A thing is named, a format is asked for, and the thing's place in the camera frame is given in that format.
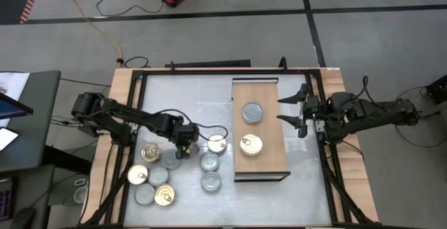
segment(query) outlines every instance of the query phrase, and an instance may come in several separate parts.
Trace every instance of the can lid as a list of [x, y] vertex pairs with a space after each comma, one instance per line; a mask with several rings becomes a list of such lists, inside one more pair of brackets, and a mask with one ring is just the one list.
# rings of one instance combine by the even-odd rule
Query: can lid
[[175, 191], [169, 184], [162, 184], [155, 190], [155, 202], [159, 205], [169, 205], [174, 201]]
[[263, 118], [263, 108], [259, 103], [247, 103], [242, 108], [242, 117], [249, 124], [255, 124]]
[[206, 172], [200, 181], [202, 188], [208, 192], [216, 192], [221, 188], [221, 176], [215, 172]]
[[141, 149], [141, 156], [148, 162], [152, 163], [160, 159], [161, 150], [158, 145], [148, 143]]
[[208, 138], [207, 145], [211, 152], [219, 153], [226, 148], [226, 140], [223, 135], [214, 134]]
[[149, 174], [149, 184], [157, 187], [159, 185], [165, 184], [168, 181], [169, 172], [163, 166], [155, 166], [150, 170]]
[[167, 149], [161, 154], [161, 164], [168, 170], [177, 169], [182, 162], [175, 156], [176, 149]]
[[150, 205], [154, 202], [154, 187], [150, 184], [142, 184], [135, 190], [135, 201], [139, 205]]
[[240, 140], [240, 148], [247, 156], [254, 156], [263, 148], [263, 141], [254, 134], [246, 134]]
[[204, 171], [213, 171], [219, 167], [219, 157], [212, 152], [205, 152], [200, 158], [200, 166]]
[[127, 179], [131, 184], [142, 184], [146, 181], [148, 171], [144, 165], [133, 165], [127, 172]]

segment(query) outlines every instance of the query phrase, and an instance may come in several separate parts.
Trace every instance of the wooden cutting board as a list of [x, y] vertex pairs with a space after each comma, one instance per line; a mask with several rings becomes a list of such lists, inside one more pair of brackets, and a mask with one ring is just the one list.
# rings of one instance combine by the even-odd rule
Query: wooden cutting board
[[[233, 80], [233, 120], [235, 138], [235, 182], [279, 181], [290, 175], [287, 170], [286, 149], [278, 104], [276, 82], [247, 82]], [[263, 108], [263, 118], [248, 124], [242, 108], [255, 102]], [[263, 148], [255, 156], [247, 156], [240, 149], [240, 140], [254, 134], [263, 141]]]

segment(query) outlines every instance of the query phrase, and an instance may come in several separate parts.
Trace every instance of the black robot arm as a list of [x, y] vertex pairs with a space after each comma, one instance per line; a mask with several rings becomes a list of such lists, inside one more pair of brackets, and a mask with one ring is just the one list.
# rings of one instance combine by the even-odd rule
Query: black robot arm
[[413, 126], [420, 119], [419, 114], [408, 99], [393, 102], [371, 102], [346, 93], [334, 93], [321, 103], [317, 96], [307, 94], [307, 85], [294, 96], [278, 100], [280, 103], [296, 104], [302, 102], [300, 117], [279, 115], [282, 119], [299, 129], [299, 137], [307, 134], [306, 119], [324, 121], [324, 135], [328, 142], [339, 143], [348, 134], [387, 124]]
[[178, 159], [188, 158], [189, 145], [198, 140], [198, 126], [193, 123], [184, 124], [182, 116], [162, 112], [150, 114], [98, 93], [79, 94], [71, 114], [84, 125], [98, 126], [109, 131], [112, 142], [124, 146], [135, 144], [135, 134], [128, 123], [144, 126], [173, 142], [177, 148]]

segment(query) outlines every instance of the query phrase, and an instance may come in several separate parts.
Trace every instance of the black floor line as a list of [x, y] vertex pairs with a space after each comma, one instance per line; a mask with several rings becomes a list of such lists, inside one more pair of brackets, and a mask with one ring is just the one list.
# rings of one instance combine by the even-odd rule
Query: black floor line
[[[331, 14], [331, 13], [377, 13], [377, 12], [402, 12], [415, 10], [445, 10], [447, 5], [425, 5], [425, 6], [379, 6], [362, 8], [318, 8], [311, 9], [312, 14]], [[305, 9], [282, 9], [282, 10], [244, 10], [215, 13], [177, 13], [162, 15], [135, 15], [135, 16], [117, 16], [117, 17], [89, 17], [92, 22], [120, 22], [132, 20], [171, 20], [171, 19], [192, 19], [206, 17], [238, 17], [238, 16], [265, 16], [265, 15], [299, 15], [308, 13]], [[28, 20], [25, 24], [59, 24], [59, 23], [81, 23], [84, 18], [60, 18], [60, 19], [41, 19]], [[11, 22], [0, 22], [0, 25], [19, 24], [17, 20]]]
[[422, 5], [422, 6], [376, 6], [359, 8], [321, 8], [312, 9], [313, 14], [326, 13], [376, 13], [376, 12], [402, 12], [414, 10], [445, 10], [447, 5]]
[[[245, 10], [232, 12], [215, 13], [178, 13], [162, 15], [135, 15], [135, 16], [116, 16], [116, 17], [89, 17], [91, 22], [118, 22], [131, 20], [171, 20], [171, 19], [191, 19], [206, 17], [236, 17], [236, 16], [266, 16], [266, 15], [297, 15], [305, 13], [304, 9], [290, 10]], [[57, 24], [57, 23], [80, 23], [84, 18], [61, 18], [45, 20], [28, 20], [25, 24]]]
[[305, 5], [305, 12], [307, 17], [307, 23], [309, 24], [310, 35], [312, 43], [314, 44], [316, 59], [320, 67], [326, 67], [326, 61], [323, 55], [323, 48], [321, 47], [320, 37], [318, 37], [318, 31], [316, 30], [314, 16], [312, 15], [312, 7], [310, 6], [310, 0], [302, 0]]

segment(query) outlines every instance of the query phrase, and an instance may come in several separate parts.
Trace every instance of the wooden board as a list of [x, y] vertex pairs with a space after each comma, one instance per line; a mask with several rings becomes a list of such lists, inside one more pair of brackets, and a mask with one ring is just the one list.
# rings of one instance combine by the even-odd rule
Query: wooden board
[[[238, 172], [285, 172], [286, 150], [282, 125], [277, 115], [278, 88], [276, 82], [233, 83], [233, 121], [235, 141], [235, 171]], [[248, 124], [242, 118], [242, 108], [250, 102], [259, 103], [263, 118], [257, 124]], [[255, 156], [247, 156], [240, 149], [239, 141], [246, 134], [258, 135], [263, 148]]]
[[[147, 71], [169, 71], [169, 68], [144, 68]], [[186, 71], [190, 68], [177, 68], [177, 70]], [[227, 68], [235, 70], [271, 70], [278, 71], [282, 68]], [[323, 81], [323, 88], [325, 90], [326, 97], [332, 95], [338, 91], [345, 91], [342, 73], [338, 68], [300, 68], [300, 69], [320, 69], [321, 77]], [[221, 68], [195, 68], [194, 70], [221, 70]], [[115, 75], [113, 77], [112, 87], [110, 89], [109, 97], [117, 100], [119, 103], [126, 103], [127, 96], [129, 94], [129, 86], [131, 83], [132, 68], [118, 68], [115, 70]], [[139, 80], [137, 81], [137, 88], [135, 89], [135, 97], [133, 99], [133, 106], [136, 106], [138, 101], [138, 93], [140, 92]], [[313, 84], [314, 91], [318, 90], [316, 85]], [[108, 173], [105, 176], [105, 190], [103, 194], [104, 197], [108, 194], [108, 189], [112, 181], [112, 171], [115, 165], [116, 149], [113, 149], [112, 155], [109, 160], [109, 164], [106, 167], [105, 162], [107, 161], [107, 154], [110, 148], [110, 136], [102, 135], [99, 138], [98, 145], [96, 147], [96, 156], [94, 158], [92, 169], [91, 169], [91, 180], [89, 189], [89, 200], [87, 203], [87, 208], [85, 214], [82, 217], [81, 222], [88, 220], [92, 214], [98, 209], [101, 202], [101, 191], [103, 189], [103, 180], [105, 168], [108, 169]], [[357, 135], [348, 135], [346, 138], [347, 142], [360, 148], [358, 143]], [[376, 208], [374, 206], [374, 201], [372, 199], [371, 189], [369, 187], [369, 182], [366, 174], [365, 164], [363, 163], [361, 156], [353, 151], [348, 146], [339, 145], [337, 147], [339, 154], [340, 165], [342, 167], [342, 174], [344, 177], [344, 185], [356, 202], [357, 206], [373, 221], [378, 221]], [[334, 190], [335, 206], [337, 210], [337, 216], [340, 221], [343, 221], [343, 211], [341, 206], [341, 200]], [[112, 222], [118, 222], [118, 211], [121, 205], [122, 195], [118, 193], [115, 199], [115, 206], [112, 214]]]

